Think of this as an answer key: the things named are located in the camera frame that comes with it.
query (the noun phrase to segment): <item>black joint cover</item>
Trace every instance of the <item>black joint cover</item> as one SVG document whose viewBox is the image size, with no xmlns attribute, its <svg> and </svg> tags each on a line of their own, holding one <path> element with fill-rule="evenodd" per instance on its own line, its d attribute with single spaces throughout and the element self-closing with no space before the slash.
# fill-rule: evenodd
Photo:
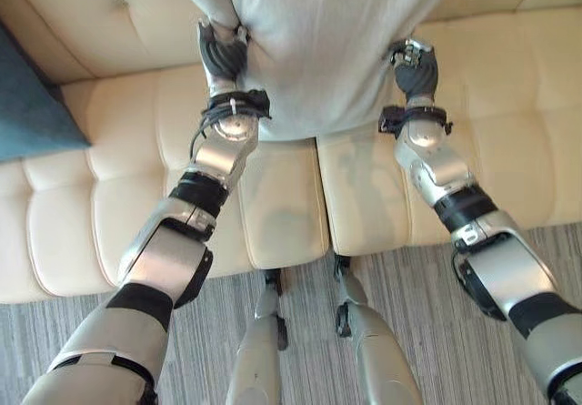
<svg viewBox="0 0 582 405">
<path fill-rule="evenodd" d="M 128 369 L 128 370 L 133 371 L 136 375 L 138 375 L 140 378 L 142 378 L 145 381 L 145 384 L 148 384 L 148 385 L 151 385 L 152 387 L 154 387 L 154 377 L 149 372 L 149 370 L 146 369 L 141 364 L 139 364 L 135 361 L 132 361 L 130 359 L 115 355 L 113 357 L 113 359 L 111 360 L 111 365 L 117 366 L 117 367 L 123 367 L 124 369 Z"/>
<path fill-rule="evenodd" d="M 184 293 L 182 293 L 182 295 L 176 301 L 176 304 L 174 305 L 175 309 L 180 308 L 181 306 L 185 305 L 188 302 L 191 302 L 192 300 L 198 297 L 198 293 L 200 293 L 202 284 L 204 284 L 206 276 L 208 276 L 208 272 L 210 271 L 210 267 L 212 266 L 213 258 L 214 257 L 212 255 L 212 252 L 206 249 L 204 257 L 202 258 L 202 261 L 200 261 L 200 264 L 198 265 L 198 268 L 196 269 L 194 276 L 192 277 L 192 279 L 190 279 L 190 282 L 188 283 L 188 286 L 184 290 Z"/>
<path fill-rule="evenodd" d="M 184 200 L 197 208 L 218 217 L 220 208 L 228 198 L 228 191 L 211 177 L 201 173 L 186 172 L 178 181 L 176 188 L 170 193 L 170 197 Z"/>
<path fill-rule="evenodd" d="M 497 207 L 477 184 L 464 187 L 436 202 L 434 210 L 449 232 L 454 232 Z"/>
<path fill-rule="evenodd" d="M 577 375 L 582 374 L 582 362 L 578 362 L 560 371 L 549 383 L 547 396 L 556 405 L 579 405 L 579 401 L 570 396 L 570 392 L 564 389 L 564 383 Z"/>
<path fill-rule="evenodd" d="M 125 308 L 141 311 L 159 321 L 166 332 L 173 307 L 174 303 L 167 294 L 137 283 L 125 284 L 106 306 L 107 309 Z"/>
<path fill-rule="evenodd" d="M 510 311 L 509 318 L 524 339 L 541 323 L 565 314 L 582 314 L 556 293 L 538 293 L 517 303 Z"/>
<path fill-rule="evenodd" d="M 465 280 L 465 289 L 481 309 L 481 312 L 492 319 L 506 321 L 506 316 L 503 315 L 503 312 L 501 312 L 501 309 L 499 309 L 470 264 L 467 262 L 461 264 L 459 271 Z"/>
</svg>

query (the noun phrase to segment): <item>black rubber band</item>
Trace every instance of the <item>black rubber band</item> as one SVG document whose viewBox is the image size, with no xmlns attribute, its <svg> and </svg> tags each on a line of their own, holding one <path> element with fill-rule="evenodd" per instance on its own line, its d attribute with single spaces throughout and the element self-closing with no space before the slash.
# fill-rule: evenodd
<svg viewBox="0 0 582 405">
<path fill-rule="evenodd" d="M 491 197 L 477 184 L 444 196 L 433 206 L 438 218 L 449 232 L 454 232 L 497 207 Z"/>
</svg>

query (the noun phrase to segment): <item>black cable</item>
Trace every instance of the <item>black cable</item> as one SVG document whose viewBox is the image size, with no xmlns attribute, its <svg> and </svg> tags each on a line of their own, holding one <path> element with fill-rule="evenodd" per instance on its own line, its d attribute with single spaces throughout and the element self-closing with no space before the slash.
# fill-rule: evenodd
<svg viewBox="0 0 582 405">
<path fill-rule="evenodd" d="M 236 114 L 241 116 L 256 116 L 257 118 L 262 118 L 264 116 L 269 117 L 268 113 L 258 110 L 251 106 L 237 106 Z M 194 146 L 196 144 L 196 140 L 198 139 L 198 137 L 202 135 L 204 138 L 206 138 L 205 131 L 209 127 L 214 126 L 220 120 L 228 118 L 232 115 L 234 115 L 234 113 L 233 107 L 231 105 L 217 106 L 213 107 L 212 109 L 207 109 L 206 111 L 203 111 L 202 119 L 200 120 L 198 130 L 196 131 L 196 133 L 192 137 L 192 140 L 190 141 L 190 159 L 192 159 L 192 156 L 194 155 Z"/>
</svg>

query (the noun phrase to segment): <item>black wrist strap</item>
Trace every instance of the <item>black wrist strap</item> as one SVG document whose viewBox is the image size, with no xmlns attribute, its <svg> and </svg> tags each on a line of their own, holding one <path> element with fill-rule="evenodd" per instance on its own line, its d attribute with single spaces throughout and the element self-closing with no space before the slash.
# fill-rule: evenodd
<svg viewBox="0 0 582 405">
<path fill-rule="evenodd" d="M 447 123 L 447 112 L 440 107 L 416 106 L 404 109 L 401 106 L 392 105 L 385 106 L 382 109 L 382 114 L 378 121 L 378 132 L 392 134 L 398 138 L 402 127 L 410 120 L 435 121 L 445 129 L 447 135 L 451 133 L 453 128 L 453 123 Z"/>
</svg>

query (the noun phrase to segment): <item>gray carpet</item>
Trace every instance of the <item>gray carpet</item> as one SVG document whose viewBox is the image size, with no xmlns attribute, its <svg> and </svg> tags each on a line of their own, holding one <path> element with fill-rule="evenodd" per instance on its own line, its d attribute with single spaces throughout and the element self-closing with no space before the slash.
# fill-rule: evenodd
<svg viewBox="0 0 582 405">
<path fill-rule="evenodd" d="M 582 223 L 530 233 L 565 296 L 582 306 Z M 545 404 L 511 344 L 458 287 L 450 247 L 403 248 L 353 261 L 370 304 L 394 328 L 427 404 Z M 349 343 L 334 333 L 333 258 L 285 270 L 285 404 L 363 403 Z M 209 280 L 176 313 L 159 393 L 165 404 L 224 403 L 228 374 L 262 278 Z M 17 403 L 105 296 L 0 306 L 0 401 Z"/>
</svg>

